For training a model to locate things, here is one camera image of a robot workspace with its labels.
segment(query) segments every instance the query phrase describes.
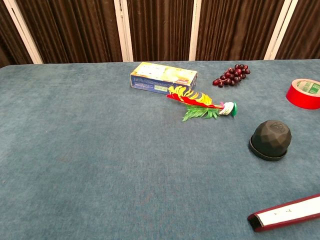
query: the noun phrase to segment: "black dome object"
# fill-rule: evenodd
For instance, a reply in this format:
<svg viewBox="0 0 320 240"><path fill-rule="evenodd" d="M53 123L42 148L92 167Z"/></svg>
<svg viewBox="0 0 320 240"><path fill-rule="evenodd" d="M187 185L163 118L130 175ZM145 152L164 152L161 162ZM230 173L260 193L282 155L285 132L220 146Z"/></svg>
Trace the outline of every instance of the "black dome object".
<svg viewBox="0 0 320 240"><path fill-rule="evenodd" d="M268 120L261 123L252 135L249 148L267 161L278 161L287 153L291 142L289 127L278 120Z"/></svg>

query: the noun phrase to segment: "yellow feather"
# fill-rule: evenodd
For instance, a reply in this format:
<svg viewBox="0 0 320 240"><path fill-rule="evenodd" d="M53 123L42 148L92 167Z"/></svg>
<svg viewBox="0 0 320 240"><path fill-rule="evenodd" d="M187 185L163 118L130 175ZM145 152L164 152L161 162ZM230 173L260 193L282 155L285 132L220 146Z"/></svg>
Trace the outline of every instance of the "yellow feather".
<svg viewBox="0 0 320 240"><path fill-rule="evenodd" d="M175 94L178 94L180 88L182 88L182 86L177 86L177 87L174 89L174 93L175 93Z"/></svg>
<svg viewBox="0 0 320 240"><path fill-rule="evenodd" d="M168 90L169 90L170 93L174 93L174 92L175 92L174 86L170 86L170 87L168 88Z"/></svg>
<svg viewBox="0 0 320 240"><path fill-rule="evenodd" d="M211 105L212 99L207 94L205 94L204 97L205 97L205 104L206 105Z"/></svg>
<svg viewBox="0 0 320 240"><path fill-rule="evenodd" d="M199 95L199 93L195 93L195 95L193 95L193 96L191 96L191 97L189 97L190 99L196 99L197 97L198 97L198 95Z"/></svg>
<svg viewBox="0 0 320 240"><path fill-rule="evenodd" d="M189 92L187 95L185 95L185 97L189 97L194 93L194 91Z"/></svg>
<svg viewBox="0 0 320 240"><path fill-rule="evenodd" d="M190 90L191 90L191 88L189 88L188 91L186 91L183 96L184 97L187 96L187 94L190 93Z"/></svg>
<svg viewBox="0 0 320 240"><path fill-rule="evenodd" d="M203 103L204 100L205 100L205 95L203 93L201 93L201 97L199 99L196 99L198 103Z"/></svg>
<svg viewBox="0 0 320 240"><path fill-rule="evenodd" d="M186 88L185 86L184 86L184 87L181 87L181 88L179 89L178 96L179 96L179 97L180 97L180 96L183 96L186 89L187 89L187 88Z"/></svg>

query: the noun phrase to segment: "cardboard box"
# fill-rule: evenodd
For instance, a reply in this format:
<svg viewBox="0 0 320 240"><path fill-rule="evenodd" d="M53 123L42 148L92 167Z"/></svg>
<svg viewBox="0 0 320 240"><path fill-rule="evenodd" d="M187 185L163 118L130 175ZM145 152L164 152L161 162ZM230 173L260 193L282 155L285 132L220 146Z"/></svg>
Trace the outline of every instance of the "cardboard box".
<svg viewBox="0 0 320 240"><path fill-rule="evenodd" d="M131 87L159 94L168 94L170 86L184 86L194 89L198 73L196 71L142 62L131 74Z"/></svg>

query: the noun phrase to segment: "white label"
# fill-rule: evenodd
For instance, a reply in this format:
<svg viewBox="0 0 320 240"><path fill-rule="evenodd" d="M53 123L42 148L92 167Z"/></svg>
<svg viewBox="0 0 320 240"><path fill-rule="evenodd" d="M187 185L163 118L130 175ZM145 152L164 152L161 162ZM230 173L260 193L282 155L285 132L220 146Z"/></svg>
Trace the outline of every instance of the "white label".
<svg viewBox="0 0 320 240"><path fill-rule="evenodd" d="M264 226L320 213L320 196L257 214Z"/></svg>
<svg viewBox="0 0 320 240"><path fill-rule="evenodd" d="M168 88L165 86L154 85L154 89L159 90L159 91L163 91L163 92L168 92Z"/></svg>
<svg viewBox="0 0 320 240"><path fill-rule="evenodd" d="M158 65L143 65L136 73L138 75L152 76L153 78L160 78L166 70L165 66Z"/></svg>

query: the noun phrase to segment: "red tape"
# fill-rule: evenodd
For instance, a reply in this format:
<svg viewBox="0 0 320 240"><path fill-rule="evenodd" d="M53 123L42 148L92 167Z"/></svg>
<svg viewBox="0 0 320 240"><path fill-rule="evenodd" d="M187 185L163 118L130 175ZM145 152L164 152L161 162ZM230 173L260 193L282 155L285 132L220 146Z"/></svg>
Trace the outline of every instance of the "red tape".
<svg viewBox="0 0 320 240"><path fill-rule="evenodd" d="M286 94L290 103L303 109L320 108L320 82L311 79L296 79Z"/></svg>

